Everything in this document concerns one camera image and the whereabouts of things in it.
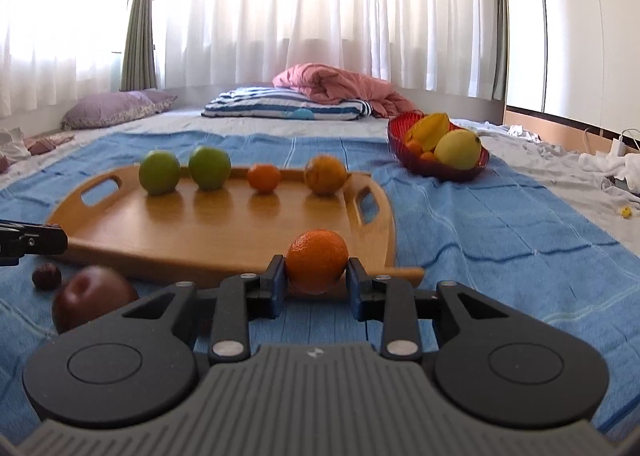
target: bed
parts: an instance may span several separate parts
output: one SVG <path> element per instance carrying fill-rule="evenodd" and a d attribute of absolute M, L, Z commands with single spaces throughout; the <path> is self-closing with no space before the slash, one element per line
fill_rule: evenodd
<path fill-rule="evenodd" d="M 371 172 L 386 191 L 397 265 L 423 266 L 424 288 L 458 280 L 591 343 L 610 370 L 593 425 L 615 441 L 640 423 L 640 227 L 618 214 L 624 205 L 640 210 L 640 202 L 603 191 L 602 180 L 579 169 L 577 155 L 509 136 L 504 127 L 457 120 L 481 135 L 492 158 L 470 184 L 440 183 L 402 169 L 388 150 L 386 120 L 203 118 L 200 112 L 76 132 L 73 141 L 12 166 L 0 179 L 0 216 L 41 222 L 83 179 L 156 147 L 184 161 L 194 144 L 205 143 L 224 147 L 238 165 L 260 156 L 282 167 L 303 166 L 318 152 L 336 154 L 349 169 Z M 0 277 L 0 434 L 14 444 L 38 424 L 21 386 L 24 361 L 55 336 L 51 296 L 30 283 L 39 262 L 24 258 Z M 67 277 L 77 270 L 62 268 Z M 136 285 L 142 295 L 156 288 Z M 426 348 L 435 349 L 428 322 L 422 334 Z M 380 325 L 353 321 L 346 305 L 291 302 L 279 319 L 253 322 L 251 336 L 253 349 L 271 342 L 375 343 Z"/>

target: green apple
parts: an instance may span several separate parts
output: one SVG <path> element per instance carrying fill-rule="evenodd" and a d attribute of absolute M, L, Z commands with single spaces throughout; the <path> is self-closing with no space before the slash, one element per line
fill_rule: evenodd
<path fill-rule="evenodd" d="M 180 162 L 170 151 L 148 152 L 140 163 L 138 179 L 151 196 L 167 194 L 180 181 Z"/>
<path fill-rule="evenodd" d="M 231 159 L 221 149 L 198 146 L 189 157 L 189 173 L 203 191 L 215 191 L 229 178 Z"/>

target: wooden tray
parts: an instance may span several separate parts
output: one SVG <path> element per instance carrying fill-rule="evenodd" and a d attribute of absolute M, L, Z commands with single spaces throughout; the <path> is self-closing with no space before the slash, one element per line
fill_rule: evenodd
<path fill-rule="evenodd" d="M 303 183 L 303 171 L 283 170 L 273 194 L 260 195 L 246 182 L 247 168 L 233 168 L 225 186 L 199 191 L 188 168 L 177 190 L 149 197 L 138 181 L 138 165 L 96 176 L 76 188 L 49 217 L 68 235 L 60 258 L 110 266 L 127 277 L 171 284 L 191 280 L 219 285 L 228 276 L 260 274 L 275 254 L 286 254 L 300 234 L 338 232 L 369 274 L 420 284 L 421 268 L 393 268 L 396 233 L 385 192 L 369 175 L 352 173 L 333 197 L 319 197 Z M 113 180 L 118 188 L 88 206 L 82 195 Z M 378 213 L 365 223 L 360 202 L 371 194 Z"/>

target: yellow fruit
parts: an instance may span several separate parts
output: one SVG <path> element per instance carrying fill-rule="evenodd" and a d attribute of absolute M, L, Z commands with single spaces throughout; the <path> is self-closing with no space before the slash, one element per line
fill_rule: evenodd
<path fill-rule="evenodd" d="M 330 196 L 347 181 L 347 170 L 335 156 L 319 154 L 306 164 L 304 181 L 315 194 Z"/>
<path fill-rule="evenodd" d="M 449 132 L 449 117 L 447 113 L 433 113 L 418 120 L 407 131 L 404 142 L 416 140 L 422 146 L 422 152 L 435 149 L 440 139 Z"/>
<path fill-rule="evenodd" d="M 270 163 L 255 163 L 246 173 L 249 185 L 261 194 L 275 191 L 282 180 L 280 170 Z"/>
<path fill-rule="evenodd" d="M 420 156 L 422 154 L 422 144 L 417 140 L 409 140 L 406 143 L 406 148 L 410 150 L 415 156 Z"/>
<path fill-rule="evenodd" d="M 229 155 L 215 147 L 198 146 L 189 157 L 189 174 L 200 190 L 218 190 L 231 175 Z"/>
<path fill-rule="evenodd" d="M 436 155 L 431 151 L 424 152 L 420 155 L 420 160 L 424 160 L 425 162 L 437 162 Z"/>
<path fill-rule="evenodd" d="M 468 129 L 454 129 L 445 134 L 433 153 L 436 159 L 454 169 L 468 170 L 478 164 L 482 142 Z"/>
<path fill-rule="evenodd" d="M 151 151 L 140 164 L 138 179 L 151 196 L 171 192 L 180 181 L 180 162 L 170 151 Z"/>
<path fill-rule="evenodd" d="M 302 234 L 284 259 L 289 285 L 303 293 L 324 293 L 335 285 L 349 260 L 344 239 L 330 230 Z"/>

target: wooden trim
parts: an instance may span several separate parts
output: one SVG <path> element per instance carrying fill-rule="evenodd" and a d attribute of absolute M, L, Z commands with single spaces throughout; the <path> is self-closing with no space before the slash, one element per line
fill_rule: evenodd
<path fill-rule="evenodd" d="M 552 120 L 551 118 L 543 118 L 542 113 L 540 113 L 540 116 L 532 116 L 528 113 L 533 112 L 525 112 L 525 110 L 516 112 L 509 107 L 504 112 L 504 124 L 507 126 L 522 126 L 527 131 L 537 133 L 544 142 L 562 146 L 567 150 L 588 152 L 590 154 L 595 154 L 596 151 L 609 152 L 611 150 L 612 139 L 601 136 L 601 133 L 604 134 L 603 129 L 581 122 L 575 122 L 574 120 L 568 120 L 567 118 L 559 118 L 556 116 Z M 568 125 L 564 122 L 558 122 L 557 120 L 568 121 L 575 125 Z M 606 131 L 606 133 L 617 137 L 617 135 L 611 131 Z M 626 146 L 626 152 L 639 151 Z"/>

